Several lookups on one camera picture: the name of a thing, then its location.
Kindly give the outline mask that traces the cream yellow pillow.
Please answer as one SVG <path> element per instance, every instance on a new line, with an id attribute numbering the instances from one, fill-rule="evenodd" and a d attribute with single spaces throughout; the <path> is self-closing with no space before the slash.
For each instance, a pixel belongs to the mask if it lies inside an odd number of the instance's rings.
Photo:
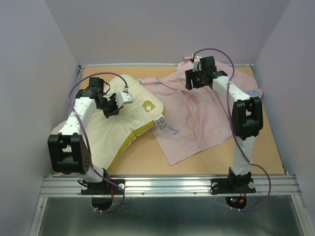
<path id="1" fill-rule="evenodd" d="M 133 102 L 116 116 L 106 118 L 96 110 L 86 128 L 94 166 L 110 169 L 131 142 L 155 125 L 165 115 L 163 103 L 130 75 L 126 80 Z"/>

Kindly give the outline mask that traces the pink cartoon pillowcase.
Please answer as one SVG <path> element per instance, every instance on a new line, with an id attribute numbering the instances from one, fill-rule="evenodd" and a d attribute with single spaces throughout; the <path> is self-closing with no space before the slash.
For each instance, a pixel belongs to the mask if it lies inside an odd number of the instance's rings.
<path id="1" fill-rule="evenodd" d="M 192 63 L 183 61 L 176 71 L 164 78 L 140 78 L 138 82 L 165 107 L 167 127 L 157 125 L 153 134 L 170 165 L 224 143 L 231 137 L 226 96 L 210 87 L 187 90 L 185 71 Z"/>

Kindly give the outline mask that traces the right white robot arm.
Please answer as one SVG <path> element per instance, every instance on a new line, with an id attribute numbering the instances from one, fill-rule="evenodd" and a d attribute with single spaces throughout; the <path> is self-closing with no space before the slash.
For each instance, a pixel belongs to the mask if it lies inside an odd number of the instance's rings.
<path id="1" fill-rule="evenodd" d="M 238 88 L 224 71 L 218 71 L 214 57 L 191 56 L 193 68 L 185 72 L 186 89 L 209 86 L 225 96 L 229 123 L 236 148 L 227 178 L 211 181 L 212 194 L 255 192 L 251 174 L 252 148 L 263 128 L 262 101 Z"/>

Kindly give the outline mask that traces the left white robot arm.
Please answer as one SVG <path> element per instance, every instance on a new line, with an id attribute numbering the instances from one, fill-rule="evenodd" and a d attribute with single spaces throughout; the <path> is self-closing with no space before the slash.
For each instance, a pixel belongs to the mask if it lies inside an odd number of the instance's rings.
<path id="1" fill-rule="evenodd" d="M 57 134 L 48 137 L 48 149 L 52 169 L 65 175 L 77 175 L 93 189 L 103 194 L 109 190 L 107 171 L 92 162 L 92 152 L 87 137 L 87 125 L 96 110 L 106 118 L 118 115 L 125 103 L 132 102 L 128 86 L 120 92 L 108 95 L 104 89 L 107 82 L 98 77 L 88 77 L 89 85 L 78 90 L 75 100 L 70 102 L 71 113 Z"/>

